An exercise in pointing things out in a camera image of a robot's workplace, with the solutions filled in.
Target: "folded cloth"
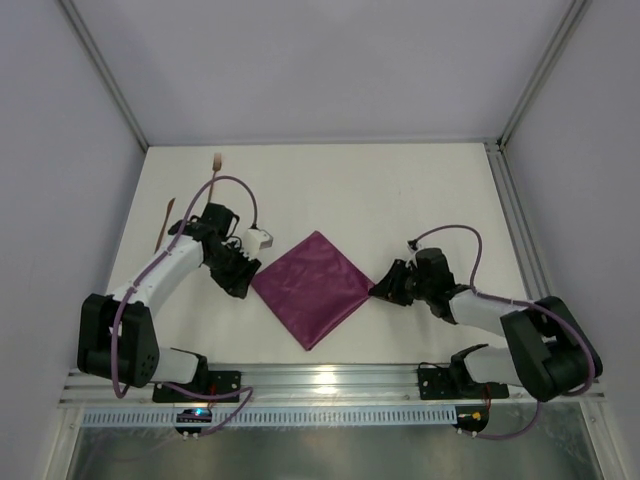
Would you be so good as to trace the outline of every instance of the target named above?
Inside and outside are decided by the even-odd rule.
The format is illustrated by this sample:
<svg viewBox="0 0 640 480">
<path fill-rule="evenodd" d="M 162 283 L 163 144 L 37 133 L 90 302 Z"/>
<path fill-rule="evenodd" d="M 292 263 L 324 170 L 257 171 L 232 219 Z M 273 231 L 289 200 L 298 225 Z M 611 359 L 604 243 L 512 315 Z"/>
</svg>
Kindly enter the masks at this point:
<svg viewBox="0 0 640 480">
<path fill-rule="evenodd" d="M 320 232 L 293 247 L 251 283 L 305 350 L 368 298 L 373 282 Z"/>
</svg>

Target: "ventilation grille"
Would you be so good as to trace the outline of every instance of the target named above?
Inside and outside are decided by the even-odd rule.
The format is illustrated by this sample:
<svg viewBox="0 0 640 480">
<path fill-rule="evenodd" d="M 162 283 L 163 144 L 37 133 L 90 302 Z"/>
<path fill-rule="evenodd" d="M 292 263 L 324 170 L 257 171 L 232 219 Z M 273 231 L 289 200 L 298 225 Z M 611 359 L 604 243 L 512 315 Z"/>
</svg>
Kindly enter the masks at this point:
<svg viewBox="0 0 640 480">
<path fill-rule="evenodd" d="M 91 408 L 83 427 L 172 427 L 179 408 Z M 214 407 L 213 424 L 233 411 Z M 338 427 L 368 425 L 442 425 L 456 422 L 454 406 L 255 407 L 247 408 L 228 427 Z"/>
</svg>

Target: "maroon cloth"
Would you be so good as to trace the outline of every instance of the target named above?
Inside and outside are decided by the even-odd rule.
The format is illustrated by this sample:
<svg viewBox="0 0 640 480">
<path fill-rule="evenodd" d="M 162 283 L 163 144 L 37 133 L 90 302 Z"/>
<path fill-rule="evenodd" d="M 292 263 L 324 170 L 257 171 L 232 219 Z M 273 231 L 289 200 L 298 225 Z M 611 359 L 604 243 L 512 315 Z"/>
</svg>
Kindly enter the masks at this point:
<svg viewBox="0 0 640 480">
<path fill-rule="evenodd" d="M 253 288 L 305 350 L 311 350 L 368 298 L 373 286 L 320 232 L 262 272 Z"/>
</svg>

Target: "gray floor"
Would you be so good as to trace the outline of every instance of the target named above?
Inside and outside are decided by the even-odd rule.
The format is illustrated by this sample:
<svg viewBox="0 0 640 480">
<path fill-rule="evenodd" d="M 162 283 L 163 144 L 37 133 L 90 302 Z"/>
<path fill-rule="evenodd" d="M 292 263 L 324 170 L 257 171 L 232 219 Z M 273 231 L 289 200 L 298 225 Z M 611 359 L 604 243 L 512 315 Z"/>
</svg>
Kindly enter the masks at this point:
<svg viewBox="0 0 640 480">
<path fill-rule="evenodd" d="M 486 432 L 514 431 L 532 413 L 532 406 L 494 405 Z M 533 431 L 504 442 L 472 440 L 450 426 L 227 429 L 197 442 L 171 440 L 176 437 L 166 429 L 83 429 L 68 478 L 602 478 L 575 404 L 545 405 Z M 140 458 L 115 460 L 133 456 Z"/>
</svg>

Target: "white table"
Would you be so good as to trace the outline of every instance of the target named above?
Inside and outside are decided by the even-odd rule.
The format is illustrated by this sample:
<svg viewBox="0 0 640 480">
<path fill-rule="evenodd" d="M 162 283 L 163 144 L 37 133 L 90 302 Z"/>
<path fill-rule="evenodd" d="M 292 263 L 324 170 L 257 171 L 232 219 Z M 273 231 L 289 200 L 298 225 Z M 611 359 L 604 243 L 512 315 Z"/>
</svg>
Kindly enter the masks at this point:
<svg viewBox="0 0 640 480">
<path fill-rule="evenodd" d="M 274 236 L 261 252 L 263 265 L 321 231 L 374 282 L 394 258 L 405 258 L 406 240 L 447 223 L 478 228 L 485 241 L 477 278 L 488 292 L 524 298 L 524 289 L 481 144 L 288 145 L 154 147 L 142 176 L 110 280 L 111 291 L 148 261 L 167 202 L 176 197 L 169 225 L 211 176 L 222 152 L 221 174 L 236 175 L 254 190 L 259 224 Z M 194 210 L 200 214 L 206 194 Z M 248 227 L 251 204 L 243 189 L 220 182 L 214 201 Z M 476 254 L 465 231 L 441 232 L 423 246 L 441 247 L 459 282 L 467 282 Z M 230 298 L 207 268 L 191 274 L 154 318 L 161 346 L 206 355 L 216 363 L 417 363 L 448 361 L 477 343 L 504 339 L 434 318 L 423 303 L 399 307 L 368 300 L 312 351 L 305 352 L 250 290 Z"/>
</svg>

